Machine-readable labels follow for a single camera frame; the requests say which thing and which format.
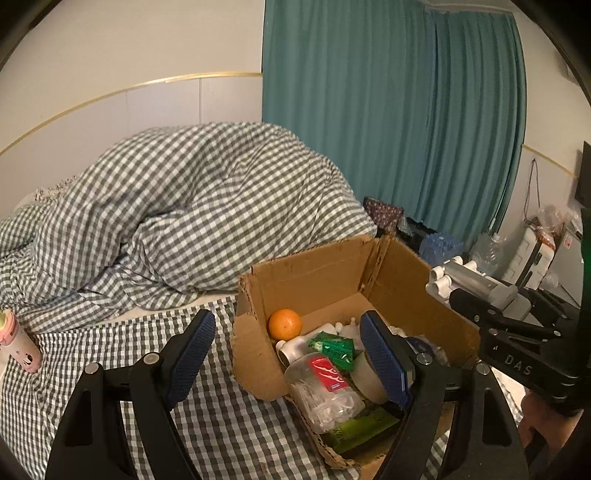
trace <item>television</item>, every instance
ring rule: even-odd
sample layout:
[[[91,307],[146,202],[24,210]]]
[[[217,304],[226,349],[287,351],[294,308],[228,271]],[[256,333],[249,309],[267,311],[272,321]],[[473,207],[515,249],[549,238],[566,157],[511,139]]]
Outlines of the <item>television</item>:
[[[581,172],[574,198],[584,207],[591,208],[591,145],[587,142],[583,144]]]

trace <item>cardboard box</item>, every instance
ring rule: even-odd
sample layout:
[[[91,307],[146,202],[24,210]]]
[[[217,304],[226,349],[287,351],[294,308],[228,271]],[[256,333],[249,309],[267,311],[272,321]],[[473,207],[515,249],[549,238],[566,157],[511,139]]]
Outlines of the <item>cardboard box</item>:
[[[270,315],[290,308],[302,316],[307,333],[329,323],[349,323],[377,310],[390,325],[408,335],[424,334],[443,347],[452,365],[476,358],[477,330],[425,292],[430,267],[396,239],[357,236],[289,257],[254,265],[239,281],[232,336],[233,373],[238,383],[261,400],[289,395],[283,370],[267,333]],[[446,408],[441,433],[451,421]],[[361,478],[374,477],[395,438],[382,439],[343,458],[308,427],[326,462],[334,468],[361,467]]]

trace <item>clear plastic bottle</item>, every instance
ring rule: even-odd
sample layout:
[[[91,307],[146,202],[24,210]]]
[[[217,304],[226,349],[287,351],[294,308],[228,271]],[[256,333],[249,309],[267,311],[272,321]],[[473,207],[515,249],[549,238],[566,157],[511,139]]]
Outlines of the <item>clear plastic bottle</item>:
[[[503,263],[505,239],[498,233],[492,237],[481,233],[478,240],[472,247],[470,257],[476,262],[476,268],[479,272],[486,275],[494,275]]]
[[[291,395],[314,432],[326,433],[365,408],[359,394],[321,353],[309,353],[284,374]]]

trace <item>red label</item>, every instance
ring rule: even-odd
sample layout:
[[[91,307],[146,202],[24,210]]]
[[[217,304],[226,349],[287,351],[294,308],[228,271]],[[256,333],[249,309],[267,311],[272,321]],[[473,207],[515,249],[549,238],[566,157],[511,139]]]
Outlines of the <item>red label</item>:
[[[312,371],[329,392],[334,392],[349,386],[345,379],[341,377],[339,371],[325,356],[311,358],[308,360],[308,363],[310,364]]]

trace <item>orange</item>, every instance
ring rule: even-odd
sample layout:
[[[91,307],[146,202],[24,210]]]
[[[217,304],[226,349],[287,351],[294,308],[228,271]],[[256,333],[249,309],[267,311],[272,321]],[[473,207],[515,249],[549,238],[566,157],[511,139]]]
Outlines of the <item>orange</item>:
[[[291,340],[301,333],[301,317],[290,309],[277,310],[269,318],[269,335],[273,340]]]

